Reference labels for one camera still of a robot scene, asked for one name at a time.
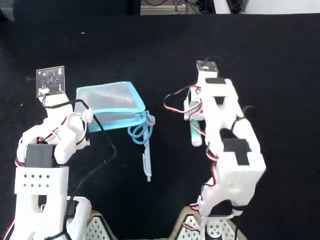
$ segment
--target red wire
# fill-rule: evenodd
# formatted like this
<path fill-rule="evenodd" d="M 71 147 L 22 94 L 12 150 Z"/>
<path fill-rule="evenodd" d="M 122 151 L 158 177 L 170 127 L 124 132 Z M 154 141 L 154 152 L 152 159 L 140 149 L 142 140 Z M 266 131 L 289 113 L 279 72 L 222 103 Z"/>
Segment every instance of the red wire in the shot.
<path fill-rule="evenodd" d="M 215 164 L 212 164 L 211 167 L 211 174 L 212 174 L 212 179 L 213 179 L 213 184 L 209 184 L 209 183 L 205 183 L 204 185 L 209 186 L 209 187 L 213 187 L 214 185 L 216 185 L 216 176 L 215 176 Z"/>
<path fill-rule="evenodd" d="M 178 91 L 174 92 L 174 93 L 171 93 L 171 94 L 168 94 L 167 96 L 164 97 L 164 100 L 163 100 L 163 106 L 165 109 L 169 110 L 169 111 L 172 111 L 174 113 L 179 113 L 179 114 L 185 114 L 185 113 L 188 113 L 188 112 L 191 112 L 193 110 L 193 108 L 187 110 L 187 111 L 183 111 L 183 110 L 179 110 L 177 108 L 174 108 L 174 107 L 170 107 L 170 106 L 167 106 L 166 105 L 166 99 L 170 96 L 173 96 L 173 95 L 177 95 L 179 93 L 181 93 L 183 90 L 185 89 L 189 89 L 189 88 L 197 88 L 197 90 L 200 90 L 201 87 L 200 86 L 197 86 L 195 84 L 192 84 L 192 85 L 189 85 L 189 86 L 185 86 L 181 89 L 179 89 Z"/>
<path fill-rule="evenodd" d="M 62 123 L 61 123 L 60 125 L 65 124 L 66 120 L 67 120 L 67 117 L 62 121 Z M 41 144 L 41 143 L 45 142 L 45 141 L 46 141 L 48 138 L 50 138 L 52 135 L 53 135 L 53 134 L 50 133 L 50 134 L 49 134 L 48 136 L 46 136 L 44 139 L 38 140 L 37 143 L 38 143 L 38 144 Z"/>
<path fill-rule="evenodd" d="M 15 222 L 15 219 L 13 218 L 11 223 L 9 224 L 9 226 L 6 228 L 4 234 L 3 234 L 3 239 L 6 239 L 7 240 L 7 234 L 8 234 L 8 231 L 12 228 L 12 225 L 14 224 Z"/>
<path fill-rule="evenodd" d="M 195 227 L 193 227 L 193 226 L 191 226 L 191 225 L 189 225 L 187 223 L 183 223 L 183 227 L 188 229 L 188 230 L 190 230 L 190 231 L 197 231 L 197 232 L 200 233 L 199 229 L 195 229 Z"/>

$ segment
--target black surface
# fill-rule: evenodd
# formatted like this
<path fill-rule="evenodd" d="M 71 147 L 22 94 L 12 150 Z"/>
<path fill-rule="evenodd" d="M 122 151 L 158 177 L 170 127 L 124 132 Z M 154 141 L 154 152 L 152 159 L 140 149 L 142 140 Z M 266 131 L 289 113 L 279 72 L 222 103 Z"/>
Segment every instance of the black surface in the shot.
<path fill-rule="evenodd" d="M 246 139 L 239 138 L 223 138 L 222 139 L 225 152 L 233 152 L 238 165 L 250 165 L 247 153 L 251 152 Z"/>
<path fill-rule="evenodd" d="M 112 130 L 122 150 L 80 194 L 119 239 L 167 237 L 210 177 L 211 161 L 204 147 L 192 147 L 188 123 L 166 111 L 163 98 L 196 82 L 196 60 L 218 55 L 220 75 L 232 79 L 240 105 L 254 106 L 246 117 L 267 167 L 239 229 L 250 240 L 311 237 L 320 202 L 319 23 L 319 14 L 204 14 L 1 25 L 0 231 L 14 215 L 18 140 L 46 115 L 35 98 L 35 70 L 64 65 L 70 99 L 77 87 L 132 81 L 156 117 L 152 182 L 143 173 L 142 148 L 126 129 Z M 177 107 L 185 97 L 176 96 Z M 91 146 L 68 162 L 70 190 L 106 159 L 102 140 L 91 134 Z"/>
<path fill-rule="evenodd" d="M 47 22 L 139 15 L 141 0 L 14 0 L 17 22 Z"/>
<path fill-rule="evenodd" d="M 54 145 L 28 144 L 25 167 L 26 168 L 53 168 L 55 165 Z"/>

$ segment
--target blue strap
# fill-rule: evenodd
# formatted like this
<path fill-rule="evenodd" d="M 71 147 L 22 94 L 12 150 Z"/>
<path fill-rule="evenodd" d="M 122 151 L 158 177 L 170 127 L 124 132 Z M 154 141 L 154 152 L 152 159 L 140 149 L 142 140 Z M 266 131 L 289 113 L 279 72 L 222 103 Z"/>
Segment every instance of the blue strap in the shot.
<path fill-rule="evenodd" d="M 145 144 L 152 135 L 152 131 L 154 129 L 155 117 L 149 114 L 149 111 L 143 112 L 146 117 L 146 121 L 136 126 L 133 131 L 131 131 L 132 126 L 128 127 L 128 134 L 132 137 L 132 140 L 139 145 Z M 144 132 L 148 129 L 148 136 L 146 139 L 140 141 L 138 138 L 143 137 Z"/>

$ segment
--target white plastic part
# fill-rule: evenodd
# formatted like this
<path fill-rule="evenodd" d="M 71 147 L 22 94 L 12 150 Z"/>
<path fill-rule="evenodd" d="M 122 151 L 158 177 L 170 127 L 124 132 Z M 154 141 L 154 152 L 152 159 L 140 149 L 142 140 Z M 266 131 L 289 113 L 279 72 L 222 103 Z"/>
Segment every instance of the white plastic part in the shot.
<path fill-rule="evenodd" d="M 238 165 L 234 152 L 222 152 L 217 161 L 214 175 L 216 184 L 205 185 L 198 197 L 199 214 L 206 219 L 214 206 L 224 200 L 231 200 L 233 206 L 246 206 L 255 193 L 258 180 L 266 169 L 265 161 L 259 152 L 248 152 L 249 165 Z M 233 210 L 238 216 L 242 211 Z"/>
<path fill-rule="evenodd" d="M 89 109 L 84 110 L 83 118 L 86 120 L 87 123 L 92 122 L 92 119 L 94 118 L 94 111 L 91 107 L 89 107 Z"/>
<path fill-rule="evenodd" d="M 86 228 L 86 240 L 111 240 L 100 217 L 94 216 Z"/>
<path fill-rule="evenodd" d="M 62 231 L 68 174 L 68 167 L 16 168 L 15 224 L 11 240 L 43 240 Z M 43 211 L 38 206 L 39 195 L 47 196 Z"/>
<path fill-rule="evenodd" d="M 75 215 L 73 219 L 69 219 L 67 222 L 67 231 L 72 240 L 83 240 L 86 238 L 87 233 L 87 221 L 90 217 L 91 203 L 85 197 L 77 196 L 73 199 L 77 201 Z"/>
<path fill-rule="evenodd" d="M 76 152 L 76 133 L 66 126 L 60 126 L 58 134 L 61 138 L 54 150 L 54 158 L 58 164 L 65 164 Z"/>

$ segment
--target perforated base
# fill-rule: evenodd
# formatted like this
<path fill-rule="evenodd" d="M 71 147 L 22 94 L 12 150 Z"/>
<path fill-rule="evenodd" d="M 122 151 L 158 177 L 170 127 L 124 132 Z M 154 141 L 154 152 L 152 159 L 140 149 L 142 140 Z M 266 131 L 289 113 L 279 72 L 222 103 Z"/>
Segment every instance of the perforated base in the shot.
<path fill-rule="evenodd" d="M 110 234 L 100 217 L 94 216 L 86 228 L 86 240 L 111 240 Z"/>
<path fill-rule="evenodd" d="M 188 224 L 194 228 L 200 227 L 196 218 L 193 215 L 186 216 L 184 223 Z M 191 231 L 191 230 L 186 229 L 185 227 L 182 226 L 176 239 L 177 240 L 200 240 L 200 232 L 199 231 Z"/>
<path fill-rule="evenodd" d="M 199 228 L 200 225 L 197 223 L 196 218 L 193 215 L 188 215 L 184 223 L 191 225 L 194 228 Z M 208 222 L 205 228 L 201 229 L 203 232 L 203 240 L 205 235 L 212 239 L 219 240 L 234 240 L 235 232 L 224 219 L 212 219 Z M 201 240 L 199 231 L 191 231 L 181 226 L 179 233 L 177 234 L 176 240 Z"/>
<path fill-rule="evenodd" d="M 235 232 L 224 219 L 212 219 L 206 225 L 206 232 L 209 237 L 218 239 L 222 236 L 222 240 L 234 240 Z"/>

